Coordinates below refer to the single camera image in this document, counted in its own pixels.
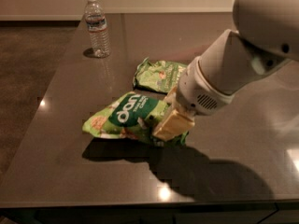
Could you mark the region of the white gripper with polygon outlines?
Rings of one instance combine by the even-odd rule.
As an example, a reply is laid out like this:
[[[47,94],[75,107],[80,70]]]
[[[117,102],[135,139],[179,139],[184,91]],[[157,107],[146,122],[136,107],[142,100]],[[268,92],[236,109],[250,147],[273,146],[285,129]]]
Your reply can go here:
[[[235,96],[224,94],[214,88],[205,78],[200,62],[200,56],[194,58],[182,72],[178,85],[171,89],[164,101],[173,104],[177,100],[180,105],[196,115],[209,116],[229,105]],[[169,141],[189,131],[194,124],[194,114],[171,109],[154,128],[152,135]]]

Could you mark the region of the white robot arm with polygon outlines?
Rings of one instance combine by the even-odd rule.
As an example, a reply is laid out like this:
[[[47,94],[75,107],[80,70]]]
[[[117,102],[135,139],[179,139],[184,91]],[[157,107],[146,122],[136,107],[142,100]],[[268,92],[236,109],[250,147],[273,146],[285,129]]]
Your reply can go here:
[[[152,134],[164,141],[230,104],[247,84],[299,60],[299,0],[235,0],[235,29],[227,29],[181,74]]]

